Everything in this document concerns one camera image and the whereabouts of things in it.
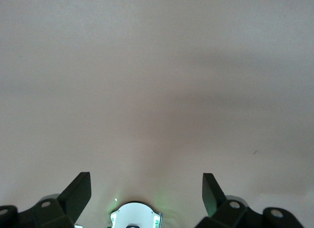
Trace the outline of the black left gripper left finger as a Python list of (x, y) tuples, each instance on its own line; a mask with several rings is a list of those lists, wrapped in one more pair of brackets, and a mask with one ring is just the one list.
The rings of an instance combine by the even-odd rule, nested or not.
[(43, 197), (19, 212), (14, 205), (0, 207), (2, 228), (73, 228), (91, 199), (91, 176), (81, 172), (60, 194)]

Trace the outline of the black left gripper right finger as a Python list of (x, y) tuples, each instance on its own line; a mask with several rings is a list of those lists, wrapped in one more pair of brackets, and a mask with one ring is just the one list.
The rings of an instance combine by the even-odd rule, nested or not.
[(207, 212), (197, 228), (302, 228), (289, 211), (267, 207), (259, 214), (240, 199), (228, 199), (212, 173), (204, 173), (202, 199)]

